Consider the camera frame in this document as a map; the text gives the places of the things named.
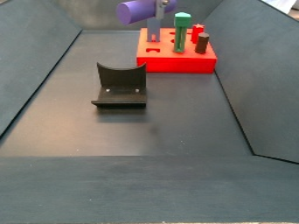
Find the black u-shaped bracket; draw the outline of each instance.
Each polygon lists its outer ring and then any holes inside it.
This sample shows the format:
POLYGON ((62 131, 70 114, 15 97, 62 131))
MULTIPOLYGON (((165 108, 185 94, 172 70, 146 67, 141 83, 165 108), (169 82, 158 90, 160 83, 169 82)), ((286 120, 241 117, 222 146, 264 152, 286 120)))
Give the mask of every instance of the black u-shaped bracket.
POLYGON ((97 74, 101 88, 92 104, 97 107, 145 106, 145 64, 116 69, 97 63, 97 74))

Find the purple cylinder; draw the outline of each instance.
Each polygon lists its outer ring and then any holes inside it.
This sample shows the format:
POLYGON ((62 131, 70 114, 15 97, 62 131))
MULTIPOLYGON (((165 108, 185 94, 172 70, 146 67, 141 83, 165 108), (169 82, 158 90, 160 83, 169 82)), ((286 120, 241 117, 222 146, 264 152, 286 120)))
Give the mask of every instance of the purple cylinder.
MULTIPOLYGON (((164 7, 164 12, 174 9, 176 0, 170 0, 164 7)), ((116 6, 116 16, 122 25, 152 18, 154 16, 154 0, 136 0, 120 3, 116 6)))

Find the red pegboard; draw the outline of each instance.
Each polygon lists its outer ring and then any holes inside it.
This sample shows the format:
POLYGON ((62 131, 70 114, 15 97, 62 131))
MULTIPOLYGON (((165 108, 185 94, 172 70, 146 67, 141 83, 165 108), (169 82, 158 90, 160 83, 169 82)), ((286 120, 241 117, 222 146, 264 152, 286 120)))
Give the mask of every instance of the red pegboard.
POLYGON ((217 57, 208 44, 204 54, 196 53, 190 42, 192 29, 186 30, 184 53, 173 52, 174 29, 162 28, 160 42, 146 42, 146 29, 142 28, 138 36, 136 64, 145 63, 148 73, 188 73, 212 74, 217 57))

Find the green peg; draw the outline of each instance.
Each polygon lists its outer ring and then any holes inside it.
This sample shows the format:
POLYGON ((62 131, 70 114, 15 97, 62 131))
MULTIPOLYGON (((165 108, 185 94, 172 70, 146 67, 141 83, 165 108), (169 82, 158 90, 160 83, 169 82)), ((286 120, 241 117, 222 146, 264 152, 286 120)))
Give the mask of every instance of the green peg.
POLYGON ((176 53, 184 52, 184 41, 186 34, 186 27, 190 26, 192 16, 188 13, 178 12, 174 14, 173 26, 174 26, 174 41, 173 41, 173 51, 176 53))

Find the gray panel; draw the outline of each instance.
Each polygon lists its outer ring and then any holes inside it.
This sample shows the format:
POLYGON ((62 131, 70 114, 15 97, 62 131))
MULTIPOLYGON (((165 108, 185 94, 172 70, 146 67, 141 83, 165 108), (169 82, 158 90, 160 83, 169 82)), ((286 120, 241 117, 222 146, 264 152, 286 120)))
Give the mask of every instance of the gray panel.
POLYGON ((50 1, 0 5, 0 135, 66 51, 80 28, 50 1))
POLYGON ((256 0, 228 0, 205 25, 253 152, 299 162, 297 22, 256 0))
POLYGON ((299 166, 260 157, 6 157, 0 165, 0 223, 299 221, 299 166))
POLYGON ((97 110, 97 62, 136 65, 138 31, 82 32, 0 146, 1 156, 246 156, 214 75, 149 73, 146 108, 97 110))
MULTIPOLYGON (((121 25, 116 17, 118 3, 128 0, 54 0, 84 30, 138 30, 145 21, 121 25)), ((177 11, 190 13, 192 22, 200 23, 222 0, 177 0, 177 11)), ((173 27, 173 13, 162 20, 162 27, 173 27)))

